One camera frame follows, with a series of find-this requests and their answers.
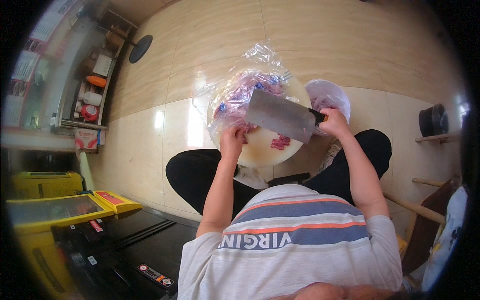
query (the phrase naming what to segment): red label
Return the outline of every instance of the red label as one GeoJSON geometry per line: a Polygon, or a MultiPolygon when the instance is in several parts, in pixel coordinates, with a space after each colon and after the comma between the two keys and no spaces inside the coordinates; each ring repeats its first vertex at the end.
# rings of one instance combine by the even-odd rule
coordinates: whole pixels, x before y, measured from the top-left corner
{"type": "Polygon", "coordinates": [[[90,222],[90,224],[92,224],[92,227],[95,228],[95,230],[96,230],[97,232],[103,231],[103,229],[100,227],[99,224],[97,224],[97,222],[96,222],[95,220],[91,220],[91,221],[89,221],[89,222],[90,222]]]}
{"type": "Polygon", "coordinates": [[[119,198],[115,198],[114,196],[110,195],[107,192],[96,192],[98,195],[100,195],[103,199],[107,200],[108,202],[112,204],[120,204],[123,203],[124,201],[120,200],[119,198]]]}
{"type": "Polygon", "coordinates": [[[140,269],[140,271],[144,271],[144,272],[149,269],[148,266],[145,264],[141,264],[140,266],[138,266],[138,268],[140,269]]]}

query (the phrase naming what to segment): raw meat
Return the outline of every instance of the raw meat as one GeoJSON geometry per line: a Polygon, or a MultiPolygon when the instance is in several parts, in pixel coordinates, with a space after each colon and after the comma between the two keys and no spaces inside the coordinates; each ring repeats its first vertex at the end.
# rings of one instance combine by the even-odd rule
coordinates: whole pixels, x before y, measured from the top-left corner
{"type": "MultiPolygon", "coordinates": [[[[284,93],[278,76],[258,71],[245,71],[239,75],[233,88],[228,87],[224,91],[226,95],[225,100],[220,103],[213,113],[214,122],[218,123],[220,127],[223,127],[224,124],[239,126],[245,130],[245,133],[250,133],[257,128],[257,125],[246,123],[243,120],[254,89],[261,89],[275,96],[280,96],[284,93]]],[[[245,133],[243,135],[243,143],[248,144],[245,133]]]]}
{"type": "Polygon", "coordinates": [[[271,148],[278,150],[284,150],[285,146],[290,145],[290,138],[284,135],[279,134],[278,138],[272,140],[271,148]]]}

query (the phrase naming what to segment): plastic bag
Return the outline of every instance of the plastic bag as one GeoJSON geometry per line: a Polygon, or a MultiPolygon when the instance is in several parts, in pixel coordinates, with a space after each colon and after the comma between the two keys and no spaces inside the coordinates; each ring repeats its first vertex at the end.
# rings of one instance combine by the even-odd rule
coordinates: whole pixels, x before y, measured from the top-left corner
{"type": "MultiPolygon", "coordinates": [[[[350,102],[341,88],[335,83],[323,79],[314,79],[307,82],[305,90],[310,97],[312,109],[320,111],[322,108],[336,108],[350,121],[350,102]]],[[[313,130],[316,135],[329,135],[319,128],[313,130]]]]}
{"type": "Polygon", "coordinates": [[[198,73],[192,103],[215,143],[222,132],[231,126],[240,126],[247,134],[257,128],[257,125],[246,123],[243,119],[254,89],[298,102],[298,99],[285,93],[285,86],[291,77],[266,40],[255,44],[235,62],[223,80],[207,84],[205,76],[198,73]]]}

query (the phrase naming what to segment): white container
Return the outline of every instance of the white container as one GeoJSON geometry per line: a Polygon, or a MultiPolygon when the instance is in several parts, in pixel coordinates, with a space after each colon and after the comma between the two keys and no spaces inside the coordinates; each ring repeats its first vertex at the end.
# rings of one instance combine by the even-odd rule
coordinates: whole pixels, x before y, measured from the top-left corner
{"type": "MultiPolygon", "coordinates": [[[[328,80],[314,79],[305,85],[312,109],[320,111],[322,108],[337,108],[350,121],[350,102],[347,95],[338,85],[328,80]]],[[[329,135],[319,128],[313,130],[316,135],[329,135]]]]}
{"type": "Polygon", "coordinates": [[[93,92],[86,92],[83,101],[86,104],[100,106],[100,103],[102,102],[102,95],[93,92]]]}

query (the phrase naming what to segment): gray t-shirt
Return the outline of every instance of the gray t-shirt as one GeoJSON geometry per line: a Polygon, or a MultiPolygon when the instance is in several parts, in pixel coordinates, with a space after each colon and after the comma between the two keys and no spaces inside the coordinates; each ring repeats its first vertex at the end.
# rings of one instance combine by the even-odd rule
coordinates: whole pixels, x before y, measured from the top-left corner
{"type": "Polygon", "coordinates": [[[286,184],[253,197],[223,233],[183,246],[179,299],[263,300],[320,281],[398,290],[401,280],[389,218],[365,221],[339,197],[286,184]]]}

